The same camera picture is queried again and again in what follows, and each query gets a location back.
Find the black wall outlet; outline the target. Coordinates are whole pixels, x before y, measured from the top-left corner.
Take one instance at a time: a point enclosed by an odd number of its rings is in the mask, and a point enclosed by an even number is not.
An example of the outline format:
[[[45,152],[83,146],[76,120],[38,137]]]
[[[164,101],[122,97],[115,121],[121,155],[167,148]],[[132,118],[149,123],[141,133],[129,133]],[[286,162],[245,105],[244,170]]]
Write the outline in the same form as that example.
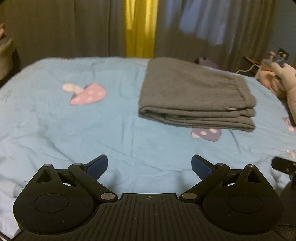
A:
[[[279,48],[277,51],[278,56],[283,60],[288,60],[290,54],[282,48]]]

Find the purple tote bag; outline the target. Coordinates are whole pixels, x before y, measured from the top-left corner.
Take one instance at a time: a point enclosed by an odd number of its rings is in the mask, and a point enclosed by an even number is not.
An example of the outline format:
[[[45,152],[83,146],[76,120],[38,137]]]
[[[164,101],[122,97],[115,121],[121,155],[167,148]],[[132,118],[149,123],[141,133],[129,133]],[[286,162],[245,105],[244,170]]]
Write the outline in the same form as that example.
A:
[[[217,63],[213,62],[207,57],[199,57],[194,61],[194,63],[214,69],[220,69],[220,66]]]

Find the grey sweatpants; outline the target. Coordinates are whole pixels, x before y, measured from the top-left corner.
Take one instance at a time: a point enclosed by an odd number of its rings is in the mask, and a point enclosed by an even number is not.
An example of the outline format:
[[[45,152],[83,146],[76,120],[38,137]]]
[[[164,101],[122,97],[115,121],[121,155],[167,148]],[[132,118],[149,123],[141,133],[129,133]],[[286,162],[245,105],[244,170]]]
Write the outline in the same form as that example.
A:
[[[148,61],[138,114],[174,126],[252,132],[256,102],[242,76],[162,57]]]

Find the grey curtain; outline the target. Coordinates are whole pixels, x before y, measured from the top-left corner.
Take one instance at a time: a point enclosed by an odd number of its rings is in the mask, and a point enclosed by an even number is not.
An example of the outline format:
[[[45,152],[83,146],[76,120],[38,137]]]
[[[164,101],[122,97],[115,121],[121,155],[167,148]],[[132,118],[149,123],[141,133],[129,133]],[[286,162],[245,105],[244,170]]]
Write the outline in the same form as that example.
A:
[[[260,59],[276,1],[158,1],[153,57],[208,57],[236,70]],[[46,57],[126,56],[125,1],[1,1],[21,67]]]

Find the yellow curtain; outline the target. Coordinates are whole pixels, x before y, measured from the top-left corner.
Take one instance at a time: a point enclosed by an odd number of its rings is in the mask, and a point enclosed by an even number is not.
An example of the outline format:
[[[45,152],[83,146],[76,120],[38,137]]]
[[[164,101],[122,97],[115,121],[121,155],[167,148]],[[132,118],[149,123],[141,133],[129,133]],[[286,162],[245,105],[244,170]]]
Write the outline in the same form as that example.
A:
[[[154,56],[158,6],[155,0],[125,1],[126,56]]]

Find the light blue bed sheet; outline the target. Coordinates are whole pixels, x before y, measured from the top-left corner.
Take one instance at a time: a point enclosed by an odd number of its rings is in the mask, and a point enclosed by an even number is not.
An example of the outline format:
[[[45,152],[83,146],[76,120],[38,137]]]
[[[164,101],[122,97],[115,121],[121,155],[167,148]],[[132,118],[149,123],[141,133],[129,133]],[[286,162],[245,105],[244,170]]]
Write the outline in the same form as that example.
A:
[[[288,175],[271,167],[275,156],[295,160],[295,132],[284,105],[254,78],[253,132],[222,130],[216,142],[190,128],[138,116],[146,59],[47,58],[1,88],[1,232],[13,237],[15,199],[43,164],[67,168],[108,157],[101,184],[123,193],[181,194],[199,182],[192,156],[233,169],[254,164],[277,192]]]

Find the pink plush toy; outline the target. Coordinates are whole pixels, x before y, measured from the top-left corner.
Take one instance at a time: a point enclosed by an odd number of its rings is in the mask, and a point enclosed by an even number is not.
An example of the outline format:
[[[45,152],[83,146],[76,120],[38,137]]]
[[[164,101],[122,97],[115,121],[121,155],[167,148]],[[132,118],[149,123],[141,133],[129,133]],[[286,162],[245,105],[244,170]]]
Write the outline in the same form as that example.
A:
[[[286,100],[290,117],[295,124],[295,68],[264,59],[255,78],[278,99]]]

